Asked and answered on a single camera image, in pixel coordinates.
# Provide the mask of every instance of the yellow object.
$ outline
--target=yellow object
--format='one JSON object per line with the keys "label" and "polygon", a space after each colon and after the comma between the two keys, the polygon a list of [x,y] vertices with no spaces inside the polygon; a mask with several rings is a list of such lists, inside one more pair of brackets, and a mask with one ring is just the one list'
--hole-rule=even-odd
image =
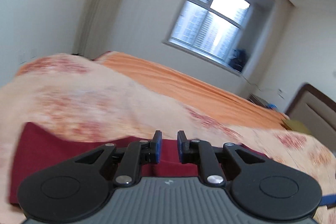
{"label": "yellow object", "polygon": [[283,127],[287,130],[311,135],[309,129],[302,122],[297,120],[289,120],[289,119],[283,120]]}

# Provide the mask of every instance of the red sheet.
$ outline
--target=red sheet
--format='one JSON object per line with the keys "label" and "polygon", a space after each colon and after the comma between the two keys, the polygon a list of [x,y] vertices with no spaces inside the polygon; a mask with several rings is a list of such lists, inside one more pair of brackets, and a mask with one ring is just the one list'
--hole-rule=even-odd
{"label": "red sheet", "polygon": [[[127,137],[113,140],[117,147],[127,147],[130,142],[141,140]],[[108,142],[70,142],[62,140],[32,122],[26,123],[18,142],[11,172],[9,202],[17,204],[16,191],[27,176],[41,169],[60,163]],[[179,162],[175,140],[162,140],[161,161],[158,165],[144,165],[143,176],[189,177],[197,176],[197,166]]]}

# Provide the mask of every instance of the nightstand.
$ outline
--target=nightstand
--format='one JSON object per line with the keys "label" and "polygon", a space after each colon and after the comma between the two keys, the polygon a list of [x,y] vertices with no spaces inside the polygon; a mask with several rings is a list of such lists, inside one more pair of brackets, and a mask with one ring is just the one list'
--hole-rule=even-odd
{"label": "nightstand", "polygon": [[262,106],[262,107],[267,107],[268,102],[254,94],[250,94],[250,97],[248,98],[248,100],[258,106]]}

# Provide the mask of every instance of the orange blanket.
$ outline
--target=orange blanket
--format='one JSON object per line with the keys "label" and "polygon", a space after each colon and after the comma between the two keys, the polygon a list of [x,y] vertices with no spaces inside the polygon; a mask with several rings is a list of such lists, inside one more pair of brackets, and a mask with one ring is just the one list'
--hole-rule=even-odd
{"label": "orange blanket", "polygon": [[150,90],[193,106],[220,123],[282,129],[282,113],[252,104],[171,68],[120,52],[108,52],[95,61]]}

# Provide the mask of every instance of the ribbed gray surface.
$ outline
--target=ribbed gray surface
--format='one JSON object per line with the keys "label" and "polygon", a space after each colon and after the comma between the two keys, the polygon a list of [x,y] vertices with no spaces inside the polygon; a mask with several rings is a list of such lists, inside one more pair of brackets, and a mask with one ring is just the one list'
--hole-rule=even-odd
{"label": "ribbed gray surface", "polygon": [[[78,224],[266,224],[241,212],[223,189],[198,178],[142,178],[118,189],[108,204]],[[306,219],[295,224],[313,224]],[[28,219],[26,224],[40,224]]]}

